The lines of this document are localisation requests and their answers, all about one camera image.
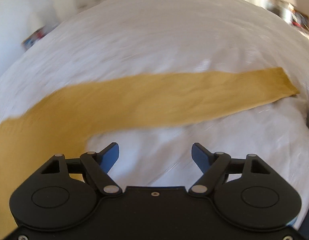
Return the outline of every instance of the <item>white bed sheet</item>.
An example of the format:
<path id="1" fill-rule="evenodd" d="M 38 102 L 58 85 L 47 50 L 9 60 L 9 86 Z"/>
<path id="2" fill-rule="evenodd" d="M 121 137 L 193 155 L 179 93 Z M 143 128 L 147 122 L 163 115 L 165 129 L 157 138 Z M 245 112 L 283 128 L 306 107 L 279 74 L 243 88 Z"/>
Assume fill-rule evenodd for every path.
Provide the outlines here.
<path id="1" fill-rule="evenodd" d="M 109 175 L 123 188 L 189 188 L 200 176 L 192 143 L 234 158 L 258 154 L 309 207 L 309 41 L 243 0 L 107 0 L 62 23 L 0 78 L 0 122 L 70 84 L 139 73 L 243 72 L 281 66 L 301 93 L 209 122 L 95 135 L 87 150 L 115 141 Z"/>

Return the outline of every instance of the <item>wrinkled fabric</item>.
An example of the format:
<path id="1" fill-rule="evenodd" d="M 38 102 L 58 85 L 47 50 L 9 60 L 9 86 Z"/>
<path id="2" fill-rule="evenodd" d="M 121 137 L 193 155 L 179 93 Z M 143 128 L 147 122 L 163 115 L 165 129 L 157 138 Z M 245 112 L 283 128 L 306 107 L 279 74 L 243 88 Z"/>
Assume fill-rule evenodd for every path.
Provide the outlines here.
<path id="1" fill-rule="evenodd" d="M 309 207 L 309 41 L 276 15 L 243 0 L 107 0 L 76 15 L 0 78 L 0 123 L 82 82 L 269 66 L 281 66 L 300 94 L 198 124 L 96 134 L 86 150 L 119 143 L 120 157 L 109 175 L 123 188 L 189 188 L 202 175 L 191 159 L 194 142 L 233 158 L 258 154 L 301 195 L 298 228 Z M 0 155 L 0 165 L 16 154 Z M 0 228 L 0 238 L 10 229 Z"/>

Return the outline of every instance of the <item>silver screw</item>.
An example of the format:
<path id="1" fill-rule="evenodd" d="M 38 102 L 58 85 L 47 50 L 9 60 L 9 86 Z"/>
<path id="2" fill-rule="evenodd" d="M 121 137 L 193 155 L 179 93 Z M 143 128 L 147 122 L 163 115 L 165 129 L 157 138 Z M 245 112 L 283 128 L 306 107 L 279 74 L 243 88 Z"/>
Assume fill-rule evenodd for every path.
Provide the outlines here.
<path id="1" fill-rule="evenodd" d="M 195 185 L 191 188 L 191 190 L 194 193 L 205 193 L 208 190 L 208 188 L 206 186 L 203 186 L 203 185 Z"/>
<path id="2" fill-rule="evenodd" d="M 117 193 L 119 190 L 119 187 L 115 185 L 108 185 L 103 188 L 103 191 L 109 194 Z"/>
<path id="3" fill-rule="evenodd" d="M 28 238 L 26 236 L 21 235 L 18 237 L 18 240 L 28 240 Z"/>
<path id="4" fill-rule="evenodd" d="M 154 192 L 152 192 L 152 193 L 151 193 L 151 195 L 152 195 L 152 196 L 154 196 L 154 197 L 157 197 L 157 196 L 159 196 L 159 195 L 160 195 L 160 193 L 159 193 L 159 192 L 154 191 Z"/>

